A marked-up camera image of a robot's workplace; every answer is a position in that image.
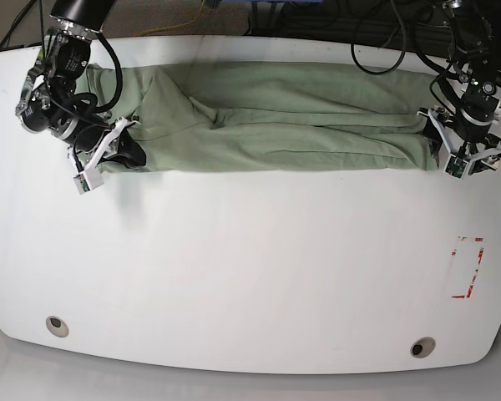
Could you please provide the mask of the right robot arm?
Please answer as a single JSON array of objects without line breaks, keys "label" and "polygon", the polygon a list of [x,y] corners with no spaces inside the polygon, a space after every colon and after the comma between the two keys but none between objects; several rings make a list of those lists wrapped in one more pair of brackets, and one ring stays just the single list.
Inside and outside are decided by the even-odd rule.
[{"label": "right robot arm", "polygon": [[[79,156],[96,151],[102,153],[101,162],[115,162],[128,169],[146,164],[145,152],[128,132],[132,121],[125,120],[119,128],[109,120],[124,87],[119,59],[102,33],[113,5],[111,1],[57,1],[53,5],[51,16],[57,23],[42,36],[41,49],[15,109],[27,131],[47,130],[68,144],[79,170],[84,169]],[[97,94],[77,90],[77,81],[90,60],[91,34],[114,63],[114,94],[103,104]]]}]

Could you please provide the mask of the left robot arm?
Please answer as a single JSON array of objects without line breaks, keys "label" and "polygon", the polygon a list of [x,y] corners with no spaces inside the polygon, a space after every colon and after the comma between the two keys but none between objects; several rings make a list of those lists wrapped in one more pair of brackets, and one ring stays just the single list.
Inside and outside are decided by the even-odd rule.
[{"label": "left robot arm", "polygon": [[[423,131],[437,153],[448,152],[444,170],[464,179],[486,170],[496,171],[501,160],[501,138],[491,133],[501,119],[501,71],[494,61],[493,30],[476,1],[428,1],[410,19],[397,2],[390,3],[402,35],[401,56],[408,47],[436,77],[429,84],[437,105],[418,110],[426,119]],[[450,33],[446,66],[433,62],[417,40],[419,18],[441,14]]]}]

